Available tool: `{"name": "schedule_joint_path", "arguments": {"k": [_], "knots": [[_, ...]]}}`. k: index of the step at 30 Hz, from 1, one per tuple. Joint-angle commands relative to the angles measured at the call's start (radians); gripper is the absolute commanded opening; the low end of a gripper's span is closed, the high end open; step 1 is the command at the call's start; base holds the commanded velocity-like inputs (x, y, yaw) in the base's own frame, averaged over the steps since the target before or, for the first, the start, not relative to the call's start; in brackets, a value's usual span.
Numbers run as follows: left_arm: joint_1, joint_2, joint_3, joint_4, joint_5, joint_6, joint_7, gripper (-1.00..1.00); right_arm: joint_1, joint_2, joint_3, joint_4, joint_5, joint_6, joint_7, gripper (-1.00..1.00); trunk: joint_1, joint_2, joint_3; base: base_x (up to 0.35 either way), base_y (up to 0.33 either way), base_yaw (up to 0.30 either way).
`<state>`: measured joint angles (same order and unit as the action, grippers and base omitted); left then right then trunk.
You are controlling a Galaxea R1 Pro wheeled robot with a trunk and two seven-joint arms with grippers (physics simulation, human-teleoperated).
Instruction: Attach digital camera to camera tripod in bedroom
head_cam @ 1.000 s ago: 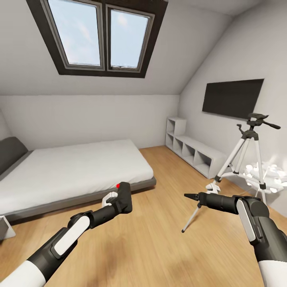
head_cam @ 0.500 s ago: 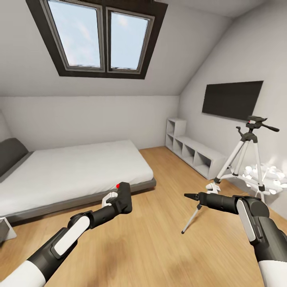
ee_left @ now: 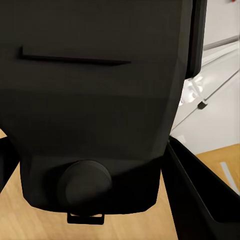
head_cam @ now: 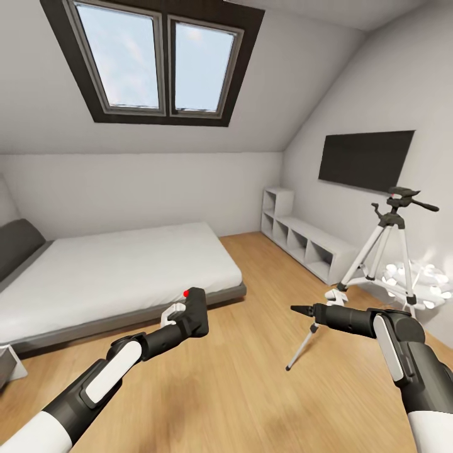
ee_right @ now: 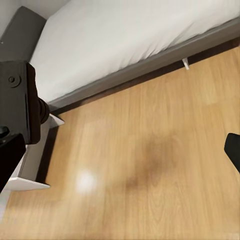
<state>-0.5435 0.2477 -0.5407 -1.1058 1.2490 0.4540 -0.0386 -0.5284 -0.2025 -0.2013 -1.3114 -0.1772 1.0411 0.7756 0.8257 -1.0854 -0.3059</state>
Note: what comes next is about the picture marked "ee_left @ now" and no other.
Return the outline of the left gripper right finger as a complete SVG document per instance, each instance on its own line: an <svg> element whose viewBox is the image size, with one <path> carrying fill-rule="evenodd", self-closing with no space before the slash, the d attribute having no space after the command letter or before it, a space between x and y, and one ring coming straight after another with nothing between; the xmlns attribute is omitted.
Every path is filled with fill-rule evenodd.
<svg viewBox="0 0 240 240"><path fill-rule="evenodd" d="M172 136L161 171L178 240L240 240L240 195Z"/></svg>

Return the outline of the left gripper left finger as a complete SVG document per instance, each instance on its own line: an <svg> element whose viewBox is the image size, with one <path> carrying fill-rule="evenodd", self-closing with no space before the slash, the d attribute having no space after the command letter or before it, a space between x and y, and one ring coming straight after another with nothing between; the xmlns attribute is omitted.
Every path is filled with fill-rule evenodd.
<svg viewBox="0 0 240 240"><path fill-rule="evenodd" d="M9 137L0 138L0 193L19 163L19 152Z"/></svg>

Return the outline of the digital camera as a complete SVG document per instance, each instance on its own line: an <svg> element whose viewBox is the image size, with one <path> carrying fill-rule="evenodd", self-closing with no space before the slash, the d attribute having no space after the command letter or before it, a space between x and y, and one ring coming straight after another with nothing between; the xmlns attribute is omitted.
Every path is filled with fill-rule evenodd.
<svg viewBox="0 0 240 240"><path fill-rule="evenodd" d="M32 207L103 225L156 204L207 1L0 0L0 129Z"/></svg>

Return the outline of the camera tripod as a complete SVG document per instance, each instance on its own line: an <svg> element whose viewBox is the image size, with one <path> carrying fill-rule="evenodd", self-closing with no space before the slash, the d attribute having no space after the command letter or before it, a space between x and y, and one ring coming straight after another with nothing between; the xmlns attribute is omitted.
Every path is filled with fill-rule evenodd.
<svg viewBox="0 0 240 240"><path fill-rule="evenodd" d="M240 35L236 35L224 40L220 40L208 45L203 46L203 51L210 50L213 48L217 48L223 45L227 45L233 42L240 41ZM232 57L240 54L240 42L235 43L231 46L228 46L222 50L219 50L217 52L214 52L206 57L202 58L202 66L201 71L199 74L215 67L216 65L223 63ZM198 110L202 110L205 106L208 105L208 102L211 101L215 96L217 96L222 90L224 90L225 87L227 87L233 80L235 80L238 76L240 76L240 69L236 71L228 80L226 80L221 86L219 86L210 96L208 96L206 99L203 97L200 89L198 88L197 84L195 83L195 80L193 78L186 79L186 81L190 81L193 85L194 89L198 93L198 97L202 100L198 105L197 108L195 108L184 120L182 120L175 128L173 128L170 132L170 135L176 131L182 124L184 124L190 117L192 117Z"/></svg>

